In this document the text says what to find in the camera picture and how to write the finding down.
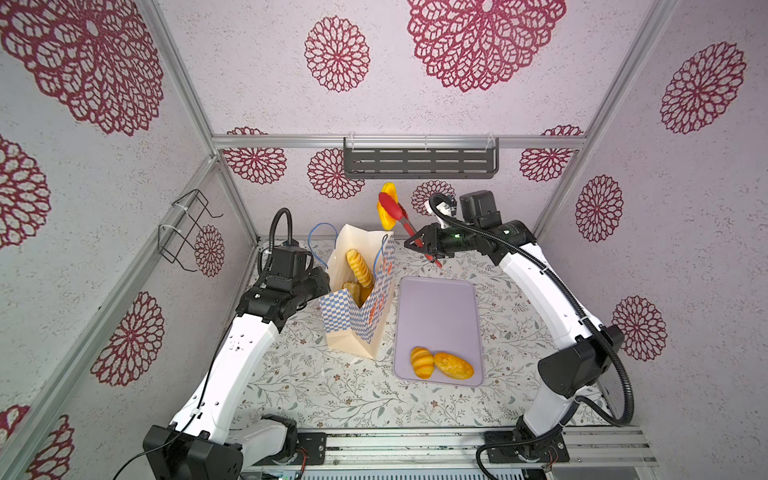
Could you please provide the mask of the small striped fake croissant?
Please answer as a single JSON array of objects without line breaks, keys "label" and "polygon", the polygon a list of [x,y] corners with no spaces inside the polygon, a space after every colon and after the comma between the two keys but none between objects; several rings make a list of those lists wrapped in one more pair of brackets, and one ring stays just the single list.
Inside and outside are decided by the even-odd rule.
[{"label": "small striped fake croissant", "polygon": [[426,348],[415,347],[411,351],[410,362],[414,374],[420,379],[429,379],[434,373],[434,357]]}]

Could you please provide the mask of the yellow orange oval bread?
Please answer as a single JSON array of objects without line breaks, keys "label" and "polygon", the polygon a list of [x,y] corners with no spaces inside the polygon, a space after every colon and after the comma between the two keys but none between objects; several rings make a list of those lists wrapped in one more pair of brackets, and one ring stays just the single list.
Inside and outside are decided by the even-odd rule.
[{"label": "yellow orange oval bread", "polygon": [[384,230],[391,231],[398,219],[391,214],[392,208],[398,204],[396,186],[392,182],[385,183],[378,195],[377,213]]}]

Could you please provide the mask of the yellow braided fake bread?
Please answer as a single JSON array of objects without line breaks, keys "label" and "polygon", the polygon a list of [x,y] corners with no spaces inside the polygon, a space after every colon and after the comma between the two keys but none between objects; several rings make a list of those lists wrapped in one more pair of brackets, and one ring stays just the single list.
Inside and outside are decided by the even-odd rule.
[{"label": "yellow braided fake bread", "polygon": [[375,282],[374,276],[362,254],[356,249],[349,249],[346,252],[346,260],[361,287],[366,289],[372,288]]}]

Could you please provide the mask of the checkered paper bread bag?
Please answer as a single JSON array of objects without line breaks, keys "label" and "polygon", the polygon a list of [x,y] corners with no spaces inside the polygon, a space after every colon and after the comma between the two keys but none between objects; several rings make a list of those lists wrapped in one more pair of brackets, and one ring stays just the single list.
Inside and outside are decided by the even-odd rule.
[{"label": "checkered paper bread bag", "polygon": [[330,292],[320,298],[330,348],[374,359],[379,351],[394,291],[394,236],[344,226],[323,265]]}]

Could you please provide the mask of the long brown fake loaf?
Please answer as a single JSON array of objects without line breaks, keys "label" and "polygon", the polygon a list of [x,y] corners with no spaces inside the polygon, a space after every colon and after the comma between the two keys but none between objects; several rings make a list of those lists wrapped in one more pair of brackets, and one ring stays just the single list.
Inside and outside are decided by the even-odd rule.
[{"label": "long brown fake loaf", "polygon": [[373,288],[374,288],[374,285],[371,285],[369,287],[360,285],[360,298],[358,302],[359,307],[362,307],[366,303],[366,301],[368,300],[368,298],[370,297],[373,291]]}]

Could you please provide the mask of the pale cream fake bun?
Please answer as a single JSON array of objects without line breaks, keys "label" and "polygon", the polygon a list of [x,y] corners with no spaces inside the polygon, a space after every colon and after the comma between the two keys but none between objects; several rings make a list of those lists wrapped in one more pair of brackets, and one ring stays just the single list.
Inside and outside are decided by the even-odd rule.
[{"label": "pale cream fake bun", "polygon": [[361,284],[358,281],[349,281],[343,284],[343,288],[349,292],[358,308],[361,308],[358,306],[360,298],[360,285]]}]

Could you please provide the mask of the golden oval fake roll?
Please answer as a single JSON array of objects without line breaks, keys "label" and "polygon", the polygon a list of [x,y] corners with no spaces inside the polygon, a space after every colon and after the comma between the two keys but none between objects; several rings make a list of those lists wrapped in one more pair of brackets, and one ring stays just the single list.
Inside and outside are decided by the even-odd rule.
[{"label": "golden oval fake roll", "polygon": [[445,376],[455,380],[468,380],[474,375],[474,367],[466,360],[445,352],[433,356],[434,365]]}]

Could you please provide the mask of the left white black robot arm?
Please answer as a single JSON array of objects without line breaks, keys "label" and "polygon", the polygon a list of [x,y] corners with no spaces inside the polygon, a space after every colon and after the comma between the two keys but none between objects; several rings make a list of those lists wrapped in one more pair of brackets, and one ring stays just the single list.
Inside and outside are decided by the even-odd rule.
[{"label": "left white black robot arm", "polygon": [[155,478],[238,479],[262,460],[287,462],[298,456],[291,419],[266,414],[237,432],[231,423],[250,377],[286,322],[329,291],[327,273],[297,241],[271,248],[200,385],[168,425],[154,425],[146,434],[143,453]]}]

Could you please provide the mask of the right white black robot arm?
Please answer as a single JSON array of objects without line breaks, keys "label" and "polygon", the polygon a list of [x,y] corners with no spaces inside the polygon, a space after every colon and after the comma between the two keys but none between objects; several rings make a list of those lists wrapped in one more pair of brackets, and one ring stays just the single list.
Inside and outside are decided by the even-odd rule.
[{"label": "right white black robot arm", "polygon": [[[503,221],[488,190],[459,198],[436,193],[427,200],[426,208],[436,222],[412,234],[405,247],[434,259],[467,251],[488,257],[525,294],[556,348],[538,362],[541,386],[514,429],[516,444],[533,449],[551,441],[580,406],[588,407],[612,426],[628,425],[635,399],[618,356],[624,335],[618,327],[604,325],[583,306],[551,267],[533,233],[518,220]],[[623,389],[620,416],[601,408],[584,393],[609,368],[616,370]]]}]

